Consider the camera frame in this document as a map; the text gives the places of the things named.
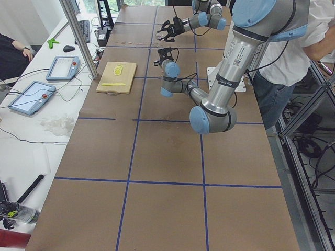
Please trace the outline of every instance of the person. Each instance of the person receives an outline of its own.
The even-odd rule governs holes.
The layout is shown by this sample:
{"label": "person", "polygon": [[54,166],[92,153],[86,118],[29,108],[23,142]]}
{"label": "person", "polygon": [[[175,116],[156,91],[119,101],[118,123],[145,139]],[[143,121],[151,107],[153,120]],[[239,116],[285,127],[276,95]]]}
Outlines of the person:
{"label": "person", "polygon": [[307,32],[301,38],[269,43],[252,81],[265,129],[274,126],[293,93],[310,67],[335,49],[335,7],[330,0],[311,0]]}
{"label": "person", "polygon": [[0,34],[0,79],[19,77],[33,55],[21,42]]}

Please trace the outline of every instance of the person's arm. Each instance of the person's arm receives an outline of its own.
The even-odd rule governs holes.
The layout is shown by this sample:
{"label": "person's arm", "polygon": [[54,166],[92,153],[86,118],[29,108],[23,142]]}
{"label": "person's arm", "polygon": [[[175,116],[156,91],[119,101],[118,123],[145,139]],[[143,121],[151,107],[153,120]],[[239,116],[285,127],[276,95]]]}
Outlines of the person's arm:
{"label": "person's arm", "polygon": [[28,59],[29,59],[29,61],[32,60],[33,56],[32,56],[32,54],[31,54],[31,51],[30,51],[29,49],[25,48],[25,46],[24,46],[21,42],[19,42],[19,41],[17,41],[17,40],[14,40],[14,41],[12,42],[12,45],[13,45],[16,49],[18,49],[19,51],[22,51],[23,56],[27,56]]}
{"label": "person's arm", "polygon": [[303,47],[305,54],[314,61],[320,61],[328,53],[335,50],[335,25],[331,26],[320,42]]}

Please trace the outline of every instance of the brown table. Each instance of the brown table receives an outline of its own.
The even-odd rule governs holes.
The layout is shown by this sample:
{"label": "brown table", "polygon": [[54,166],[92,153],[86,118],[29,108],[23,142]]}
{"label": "brown table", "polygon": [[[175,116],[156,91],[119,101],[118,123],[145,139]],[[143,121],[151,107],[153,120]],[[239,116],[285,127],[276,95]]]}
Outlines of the brown table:
{"label": "brown table", "polygon": [[210,135],[192,130],[188,97],[160,95],[158,48],[178,47],[180,77],[198,72],[208,91],[206,67],[228,32],[155,40],[173,16],[170,6],[120,11],[98,72],[136,62],[131,93],[97,93],[92,82],[27,251],[299,250],[252,87],[237,94],[235,127]]}

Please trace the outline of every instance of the white desk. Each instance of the white desk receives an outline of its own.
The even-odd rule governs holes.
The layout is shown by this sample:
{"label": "white desk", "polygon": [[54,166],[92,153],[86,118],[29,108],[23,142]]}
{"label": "white desk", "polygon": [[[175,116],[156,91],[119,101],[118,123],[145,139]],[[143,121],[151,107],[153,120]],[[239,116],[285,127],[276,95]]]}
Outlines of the white desk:
{"label": "white desk", "polygon": [[[63,19],[48,40],[60,30],[66,19]],[[94,27],[91,26],[91,43],[87,44],[91,55],[94,55],[97,47]],[[74,44],[74,36],[70,26],[67,26],[56,38],[59,44],[54,44],[53,49],[49,49],[47,42],[43,44],[37,55],[29,64],[23,74],[49,68],[54,57],[60,55],[76,55],[82,64],[85,64],[78,45]],[[64,53],[65,45],[75,46],[75,50]],[[32,184],[38,175],[44,174],[44,179],[37,185],[35,190],[23,202],[24,205],[42,209],[47,197],[54,175],[59,166],[60,160],[69,140],[72,128],[78,118],[79,110],[85,100],[92,78],[88,68],[81,66],[81,71],[77,75],[79,79],[73,79],[69,83],[52,82],[59,90],[50,100],[32,116],[25,116],[14,112],[8,108],[0,109],[0,128],[8,131],[22,140],[42,141],[42,142],[64,142],[63,144],[41,144],[22,142],[13,136],[0,131],[0,180],[5,183],[10,201],[16,201]],[[21,78],[12,91],[23,91],[32,81],[48,83],[45,79],[47,71],[29,74]],[[0,107],[6,107],[17,96],[9,94]],[[35,224],[19,223],[12,231],[32,233]],[[22,249],[1,248],[1,250],[15,251]]]}

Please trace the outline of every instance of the jeans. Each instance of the jeans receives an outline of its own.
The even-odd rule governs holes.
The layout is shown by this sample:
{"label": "jeans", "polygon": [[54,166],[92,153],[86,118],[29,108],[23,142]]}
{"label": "jeans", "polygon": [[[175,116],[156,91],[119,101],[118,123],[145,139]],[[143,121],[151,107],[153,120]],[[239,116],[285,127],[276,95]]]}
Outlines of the jeans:
{"label": "jeans", "polygon": [[259,71],[253,79],[253,89],[265,129],[274,126],[292,95],[294,85],[277,85],[267,81]]}

